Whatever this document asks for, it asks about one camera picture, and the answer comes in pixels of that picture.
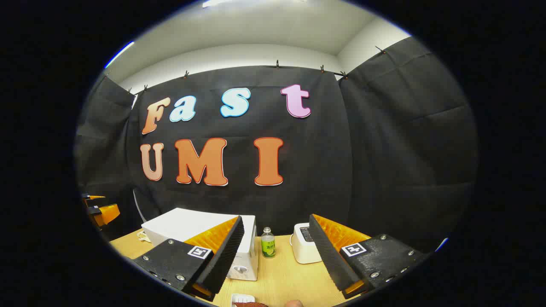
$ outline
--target orange letter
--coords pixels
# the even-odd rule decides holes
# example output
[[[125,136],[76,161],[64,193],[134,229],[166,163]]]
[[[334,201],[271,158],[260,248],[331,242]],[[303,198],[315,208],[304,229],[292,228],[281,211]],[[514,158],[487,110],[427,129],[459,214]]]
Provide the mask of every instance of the orange letter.
[[[148,106],[148,116],[146,117],[146,125],[142,130],[142,134],[147,134],[154,131],[157,127],[155,121],[159,121],[163,116],[163,109],[170,103],[170,98],[161,99],[156,103],[152,103]]]
[[[277,186],[282,183],[278,174],[278,149],[284,144],[279,138],[259,138],[254,141],[260,155],[260,171],[254,183],[259,186]]]
[[[148,179],[158,181],[163,176],[163,164],[161,163],[161,151],[163,150],[162,143],[155,143],[153,150],[156,153],[156,170],[152,171],[150,168],[150,146],[148,144],[140,145],[140,152],[142,153],[142,169],[144,175]]]
[[[178,176],[176,181],[181,184],[189,184],[192,174],[196,183],[201,182],[206,168],[205,184],[209,186],[225,186],[228,179],[224,177],[223,154],[228,142],[221,138],[211,138],[203,146],[201,155],[197,155],[195,147],[190,140],[178,140],[174,146],[178,150]]]

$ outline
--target white ceiling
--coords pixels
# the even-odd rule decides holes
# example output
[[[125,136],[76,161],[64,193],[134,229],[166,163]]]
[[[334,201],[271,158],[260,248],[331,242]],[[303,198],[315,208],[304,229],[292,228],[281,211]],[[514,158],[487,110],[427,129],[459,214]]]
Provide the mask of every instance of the white ceiling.
[[[233,44],[276,44],[337,55],[376,16],[341,0],[232,0],[176,12],[108,66],[121,82],[185,52]]]

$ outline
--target light blue letter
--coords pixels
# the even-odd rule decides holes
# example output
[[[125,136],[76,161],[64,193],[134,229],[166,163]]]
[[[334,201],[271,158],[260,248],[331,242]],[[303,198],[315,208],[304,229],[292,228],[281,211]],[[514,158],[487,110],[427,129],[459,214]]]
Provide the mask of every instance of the light blue letter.
[[[250,91],[247,88],[232,88],[222,95],[222,102],[225,104],[220,107],[220,114],[224,117],[241,116],[248,110],[248,100]]]
[[[189,121],[193,118],[195,115],[195,111],[193,108],[195,107],[195,103],[197,101],[197,98],[194,96],[185,96],[180,99],[178,99],[177,102],[174,104],[174,110],[171,112],[171,115],[169,119],[171,122],[178,122],[178,121]]]

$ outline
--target green label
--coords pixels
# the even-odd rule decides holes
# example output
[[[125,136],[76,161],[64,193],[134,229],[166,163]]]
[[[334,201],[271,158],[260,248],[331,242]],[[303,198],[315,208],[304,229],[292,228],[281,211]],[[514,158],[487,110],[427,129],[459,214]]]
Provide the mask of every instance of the green label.
[[[264,257],[273,257],[275,255],[275,241],[262,241],[262,253]]]

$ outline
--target black curtain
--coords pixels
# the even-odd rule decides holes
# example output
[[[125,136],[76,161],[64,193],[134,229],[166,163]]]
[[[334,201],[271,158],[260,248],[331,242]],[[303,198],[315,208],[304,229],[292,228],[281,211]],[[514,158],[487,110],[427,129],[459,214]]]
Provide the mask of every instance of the black curtain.
[[[292,117],[281,89],[299,84],[309,92],[304,107],[306,118]],[[222,94],[231,88],[248,88],[249,108],[242,116],[224,118],[220,113]],[[174,103],[195,96],[195,116],[171,122]],[[166,97],[155,131],[142,135],[147,107]],[[283,183],[258,186],[258,149],[254,140],[275,137],[284,144],[278,151],[278,171]],[[179,139],[190,139],[197,154],[209,138],[223,138],[223,170],[227,186],[203,182],[180,184]],[[163,177],[151,181],[143,173],[140,145],[163,143]],[[261,231],[291,234],[296,223],[308,221],[310,213],[346,223],[351,198],[351,142],[347,115],[334,74],[296,67],[237,67],[212,70],[178,78],[140,92],[131,113],[127,137],[129,170],[136,200],[144,218],[151,219],[173,208],[225,214],[256,215]],[[150,164],[155,168],[154,151]]]
[[[414,38],[339,80],[351,130],[349,226],[433,251],[470,203],[472,111],[449,71]]]
[[[309,92],[306,118],[292,117],[281,89]],[[249,108],[224,118],[222,94],[248,88]],[[197,99],[194,118],[171,122],[175,102]],[[147,107],[170,104],[155,131],[142,134]],[[122,213],[124,233],[173,208],[256,215],[257,226],[290,234],[315,213],[368,235],[390,234],[421,251],[448,236],[470,202],[477,168],[472,111],[449,71],[414,38],[378,53],[336,81],[334,74],[296,67],[236,67],[173,79],[133,95],[108,78],[94,90],[78,129],[82,190],[108,194]],[[278,169],[284,181],[258,186],[261,137],[284,141]],[[179,139],[197,154],[223,138],[227,186],[180,184]],[[163,176],[146,178],[140,145],[163,143]],[[155,167],[154,151],[150,165]]]
[[[129,185],[125,138],[134,95],[101,76],[84,103],[75,140],[75,164],[82,193],[101,195],[116,203],[118,218],[103,227],[115,239],[140,228],[142,219]]]

